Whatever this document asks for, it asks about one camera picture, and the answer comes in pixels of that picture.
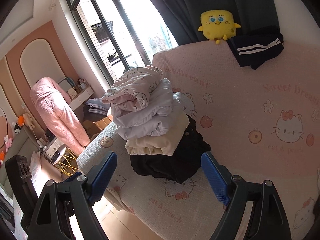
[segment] wall decoration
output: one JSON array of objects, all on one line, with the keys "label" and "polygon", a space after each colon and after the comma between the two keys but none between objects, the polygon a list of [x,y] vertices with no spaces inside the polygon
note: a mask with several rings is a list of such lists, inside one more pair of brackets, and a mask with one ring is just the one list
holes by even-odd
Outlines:
[{"label": "wall decoration", "polygon": [[56,82],[65,78],[50,44],[45,39],[36,39],[24,48],[20,65],[30,87],[43,77],[51,77]]},{"label": "wall decoration", "polygon": [[[15,133],[13,131],[12,123],[17,121],[17,116],[13,112],[7,97],[0,85],[0,146],[4,144],[4,137],[8,135],[13,138]],[[1,147],[0,152],[6,150],[6,145]]]}]

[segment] screw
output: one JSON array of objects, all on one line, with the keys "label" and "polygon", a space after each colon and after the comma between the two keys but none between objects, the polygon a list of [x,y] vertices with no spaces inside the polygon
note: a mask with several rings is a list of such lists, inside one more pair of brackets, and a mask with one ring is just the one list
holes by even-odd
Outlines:
[{"label": "screw", "polygon": [[273,185],[271,180],[266,180],[264,184],[266,184],[268,187],[271,187]]},{"label": "screw", "polygon": [[232,179],[234,180],[234,181],[241,181],[241,176],[239,176],[239,175],[233,175],[232,176]]},{"label": "screw", "polygon": [[51,186],[53,183],[54,183],[54,181],[52,179],[50,179],[50,180],[47,181],[46,184],[47,184],[47,186]]},{"label": "screw", "polygon": [[78,181],[84,181],[85,180],[85,176],[84,175],[80,175],[78,178],[77,178],[77,180]]}]

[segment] white wall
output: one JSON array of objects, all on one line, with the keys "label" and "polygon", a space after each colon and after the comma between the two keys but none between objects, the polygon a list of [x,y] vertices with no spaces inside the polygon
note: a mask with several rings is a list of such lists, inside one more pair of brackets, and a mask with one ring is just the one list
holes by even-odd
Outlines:
[{"label": "white wall", "polygon": [[76,72],[92,86],[95,96],[101,98],[109,85],[89,51],[66,0],[56,3],[52,22]]},{"label": "white wall", "polygon": [[284,41],[320,47],[320,29],[301,0],[274,0]]}]

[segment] window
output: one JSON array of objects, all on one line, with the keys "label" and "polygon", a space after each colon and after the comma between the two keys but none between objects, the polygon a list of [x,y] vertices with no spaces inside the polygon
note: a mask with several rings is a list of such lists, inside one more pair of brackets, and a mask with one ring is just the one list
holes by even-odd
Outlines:
[{"label": "window", "polygon": [[130,67],[177,46],[150,0],[67,0],[101,72],[112,85]]}]

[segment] folded gray clothes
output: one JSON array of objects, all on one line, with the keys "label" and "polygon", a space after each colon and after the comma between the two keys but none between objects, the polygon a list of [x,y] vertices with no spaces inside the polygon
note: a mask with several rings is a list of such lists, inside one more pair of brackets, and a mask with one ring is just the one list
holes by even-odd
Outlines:
[{"label": "folded gray clothes", "polygon": [[107,112],[107,111],[100,110],[100,109],[96,109],[96,108],[90,108],[90,109],[88,109],[88,112],[89,112],[89,113],[95,113],[95,114],[103,114],[103,115],[105,115],[105,116],[108,115],[108,112]]},{"label": "folded gray clothes", "polygon": [[91,98],[91,99],[87,100],[87,102],[85,104],[89,107],[97,108],[97,109],[107,111],[107,112],[111,106],[110,104],[102,103],[101,98]]}]

